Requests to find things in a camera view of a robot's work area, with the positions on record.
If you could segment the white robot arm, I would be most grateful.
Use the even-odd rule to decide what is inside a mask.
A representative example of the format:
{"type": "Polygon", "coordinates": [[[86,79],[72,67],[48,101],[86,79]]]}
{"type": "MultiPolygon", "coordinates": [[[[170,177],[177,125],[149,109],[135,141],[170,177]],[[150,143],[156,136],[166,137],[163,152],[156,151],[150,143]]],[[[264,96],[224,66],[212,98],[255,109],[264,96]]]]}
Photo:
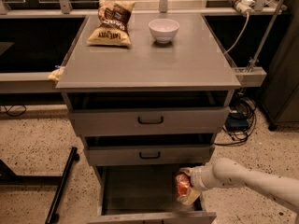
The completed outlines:
{"type": "Polygon", "coordinates": [[[247,187],[296,214],[299,224],[299,180],[250,170],[236,161],[220,158],[208,165],[183,167],[175,177],[177,200],[194,203],[205,190],[247,187]]]}

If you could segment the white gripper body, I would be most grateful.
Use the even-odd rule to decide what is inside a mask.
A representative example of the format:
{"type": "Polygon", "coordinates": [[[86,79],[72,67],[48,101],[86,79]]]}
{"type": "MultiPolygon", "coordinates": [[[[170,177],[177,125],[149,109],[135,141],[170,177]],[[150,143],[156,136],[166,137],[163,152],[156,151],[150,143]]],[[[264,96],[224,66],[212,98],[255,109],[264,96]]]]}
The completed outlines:
{"type": "Polygon", "coordinates": [[[190,178],[192,186],[196,189],[208,190],[217,187],[217,181],[211,165],[193,167],[190,178]]]}

